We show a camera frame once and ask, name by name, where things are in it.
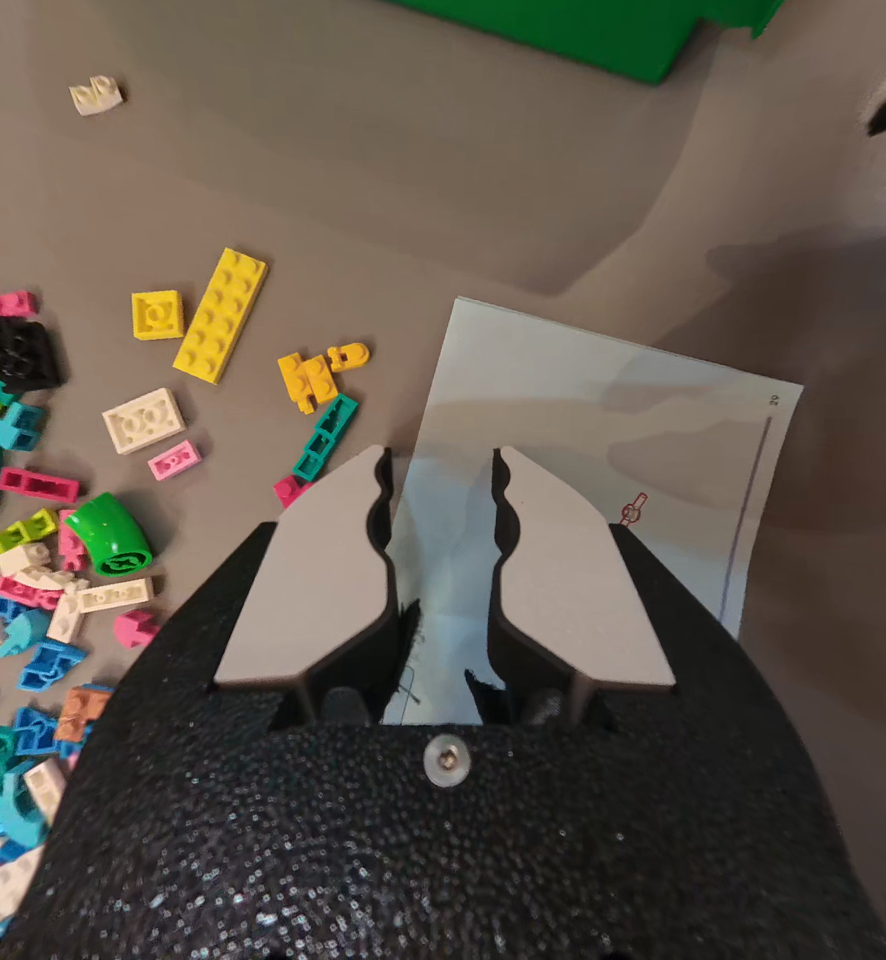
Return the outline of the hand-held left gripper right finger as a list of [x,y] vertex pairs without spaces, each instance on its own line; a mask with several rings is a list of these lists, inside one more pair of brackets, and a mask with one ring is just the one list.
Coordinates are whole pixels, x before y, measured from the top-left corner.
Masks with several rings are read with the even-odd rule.
[[556,703],[577,722],[597,692],[672,691],[674,672],[604,515],[513,447],[493,450],[492,498],[490,665],[511,715]]

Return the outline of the teal long brick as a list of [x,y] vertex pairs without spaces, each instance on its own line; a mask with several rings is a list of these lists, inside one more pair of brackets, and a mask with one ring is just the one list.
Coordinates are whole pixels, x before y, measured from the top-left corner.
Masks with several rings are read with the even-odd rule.
[[293,467],[292,474],[295,477],[306,483],[317,481],[349,430],[358,408],[358,402],[343,393],[329,402]]

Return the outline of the green curved pipe brick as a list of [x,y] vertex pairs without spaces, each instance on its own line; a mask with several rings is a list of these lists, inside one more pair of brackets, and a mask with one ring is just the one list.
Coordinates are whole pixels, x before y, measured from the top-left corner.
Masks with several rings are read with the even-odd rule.
[[116,578],[134,574],[148,569],[154,561],[141,527],[112,493],[101,493],[73,510],[66,525],[85,546],[99,575]]

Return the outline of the cream plate brick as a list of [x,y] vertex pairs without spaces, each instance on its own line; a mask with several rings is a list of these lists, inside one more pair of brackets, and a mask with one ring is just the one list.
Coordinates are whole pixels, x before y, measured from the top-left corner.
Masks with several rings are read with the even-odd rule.
[[117,454],[128,455],[185,431],[180,408],[168,388],[152,390],[102,413]]

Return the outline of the pink small plate brick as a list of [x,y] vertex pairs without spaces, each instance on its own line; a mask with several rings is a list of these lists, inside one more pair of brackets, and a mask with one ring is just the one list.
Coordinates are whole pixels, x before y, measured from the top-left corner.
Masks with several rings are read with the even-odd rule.
[[203,457],[191,439],[185,439],[147,461],[158,482],[175,478],[203,462]]

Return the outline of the pile of colourful toy bricks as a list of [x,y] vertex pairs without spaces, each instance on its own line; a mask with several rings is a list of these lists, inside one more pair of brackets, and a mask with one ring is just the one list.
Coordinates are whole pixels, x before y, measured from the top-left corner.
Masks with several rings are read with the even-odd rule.
[[[13,454],[36,450],[49,420],[46,408],[24,397],[64,383],[54,332],[39,313],[32,291],[0,294],[0,500],[14,495],[36,506],[0,528],[0,660],[31,655],[17,690],[33,695],[50,690],[87,657],[74,643],[87,611],[81,600],[95,611],[153,595],[146,581],[100,597],[82,576],[98,563],[69,520],[81,483],[9,462]],[[41,862],[68,775],[111,693],[111,687],[87,682],[70,691],[61,717],[29,703],[0,725],[0,940]]]

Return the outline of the white small arch brick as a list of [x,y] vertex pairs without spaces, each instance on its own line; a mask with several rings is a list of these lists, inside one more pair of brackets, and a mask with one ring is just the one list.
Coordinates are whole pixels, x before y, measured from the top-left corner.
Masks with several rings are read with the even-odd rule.
[[92,76],[88,83],[68,89],[77,114],[83,117],[105,114],[125,102],[122,86],[111,76]]

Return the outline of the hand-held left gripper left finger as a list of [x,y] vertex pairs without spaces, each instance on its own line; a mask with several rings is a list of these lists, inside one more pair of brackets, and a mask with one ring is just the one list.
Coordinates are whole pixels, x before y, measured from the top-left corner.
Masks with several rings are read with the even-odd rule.
[[371,445],[280,515],[216,668],[218,689],[279,690],[310,717],[381,720],[400,675],[392,460]]

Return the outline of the yellow square plate brick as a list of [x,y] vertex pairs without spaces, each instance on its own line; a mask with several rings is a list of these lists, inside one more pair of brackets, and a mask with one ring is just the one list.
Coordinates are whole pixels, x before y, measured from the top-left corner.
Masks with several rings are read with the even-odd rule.
[[139,341],[182,339],[185,316],[179,291],[132,294],[133,333]]

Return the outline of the green cardboard box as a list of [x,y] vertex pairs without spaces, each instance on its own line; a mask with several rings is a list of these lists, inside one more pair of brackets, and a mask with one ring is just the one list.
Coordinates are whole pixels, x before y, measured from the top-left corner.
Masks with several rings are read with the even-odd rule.
[[704,24],[758,37],[781,1],[398,1],[423,15],[649,85]]

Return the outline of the yellow long plate brick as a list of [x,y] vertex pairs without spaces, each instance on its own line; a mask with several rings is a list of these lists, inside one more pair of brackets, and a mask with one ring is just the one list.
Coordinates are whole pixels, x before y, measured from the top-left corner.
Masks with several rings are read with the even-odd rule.
[[223,250],[172,364],[175,370],[219,383],[267,272],[264,261]]

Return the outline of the white instruction booklet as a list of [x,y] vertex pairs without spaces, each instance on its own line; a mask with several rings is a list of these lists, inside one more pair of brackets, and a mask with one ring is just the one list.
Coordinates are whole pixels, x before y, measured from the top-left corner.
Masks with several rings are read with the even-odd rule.
[[750,560],[803,387],[459,298],[389,553],[422,621],[385,724],[478,723],[496,506],[519,450],[631,532],[739,638]]

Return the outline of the yellow hinge brick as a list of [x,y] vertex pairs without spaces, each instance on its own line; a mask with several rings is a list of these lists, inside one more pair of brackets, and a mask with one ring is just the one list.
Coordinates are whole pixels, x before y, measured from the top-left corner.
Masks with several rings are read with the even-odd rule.
[[303,414],[311,415],[318,406],[337,399],[339,390],[324,355],[303,359],[293,353],[281,357],[278,365],[290,399]]

